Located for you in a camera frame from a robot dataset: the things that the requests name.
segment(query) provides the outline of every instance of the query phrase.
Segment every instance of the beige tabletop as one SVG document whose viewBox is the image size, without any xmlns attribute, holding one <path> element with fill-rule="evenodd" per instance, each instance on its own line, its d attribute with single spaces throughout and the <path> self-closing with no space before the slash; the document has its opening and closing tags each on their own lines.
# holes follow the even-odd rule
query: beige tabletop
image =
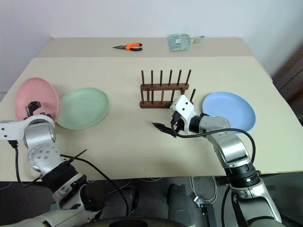
<svg viewBox="0 0 303 227">
<path fill-rule="evenodd" d="M 233 42 L 235 40 L 247 48 L 241 40 L 233 39 Z M 125 42 L 128 41 L 120 40 L 117 45 Z M 197 89 L 193 102 L 198 114 L 201 112 L 203 99 L 212 92 L 228 91 L 240 95 L 251 104 L 256 114 L 256 124 L 250 131 L 257 147 L 256 169 L 262 173 L 303 169 L 303 129 L 268 74 L 251 53 L 238 51 L 239 53 L 231 56 L 219 52 L 218 56 L 190 56 L 190 52 L 183 52 L 187 56 L 178 53 L 179 56 L 170 57 L 168 52 L 168 56 L 148 57 L 148 53 L 145 53 L 138 57 L 133 52 L 109 48 L 107 52 L 110 57 L 89 56 L 88 53 L 81 57 L 77 56 L 80 53 L 75 50 L 66 55 L 60 51 L 52 51 L 49 53 L 52 56 L 47 57 L 46 49 L 31 61 L 4 97 L 0 104 L 0 119 L 15 119 L 16 92 L 31 77 L 46 79 L 60 97 L 80 87 L 103 90 L 110 103 L 105 118 L 82 130 L 67 130 L 56 125 L 56 143 L 62 153 L 69 155 L 76 155 L 87 148 L 83 158 L 97 165 L 112 179 L 224 175 L 213 146 L 206 139 L 173 138 L 153 127 L 152 122 L 169 125 L 172 112 L 169 109 L 139 107 L 141 70 L 146 72 L 146 81 L 150 78 L 148 72 L 154 70 L 154 83 L 160 80 L 160 70 L 163 70 L 164 83 L 168 81 L 170 69 L 173 70 L 174 81 L 177 80 L 179 69 L 184 72 L 181 81 L 186 80 L 187 72 L 191 69 L 189 90 L 185 94 L 189 96 L 194 88 Z M 207 51 L 211 52 L 211 46 L 207 47 Z M 113 52 L 124 56 L 114 57 Z M 160 94 L 155 93 L 155 99 L 159 97 Z M 166 92 L 165 97 L 169 99 L 170 92 Z M 244 135 L 239 137 L 251 154 L 250 141 Z M 19 144 L 21 178 L 23 181 L 30 181 L 38 174 L 26 161 L 27 149 L 22 141 Z M 1 141 L 1 181 L 16 180 L 14 155 L 10 145 Z M 102 179 L 86 164 L 75 161 L 73 165 L 89 179 Z"/>
</svg>

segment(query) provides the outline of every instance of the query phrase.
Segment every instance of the orange-handled pliers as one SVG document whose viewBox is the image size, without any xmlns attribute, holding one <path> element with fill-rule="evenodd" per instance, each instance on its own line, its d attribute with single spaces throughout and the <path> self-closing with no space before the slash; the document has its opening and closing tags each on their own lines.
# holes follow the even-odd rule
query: orange-handled pliers
<svg viewBox="0 0 303 227">
<path fill-rule="evenodd" d="M 142 50 L 141 43 L 133 43 L 133 44 L 125 44 L 122 46 L 114 46 L 116 49 L 125 49 L 127 51 L 141 51 Z"/>
</svg>

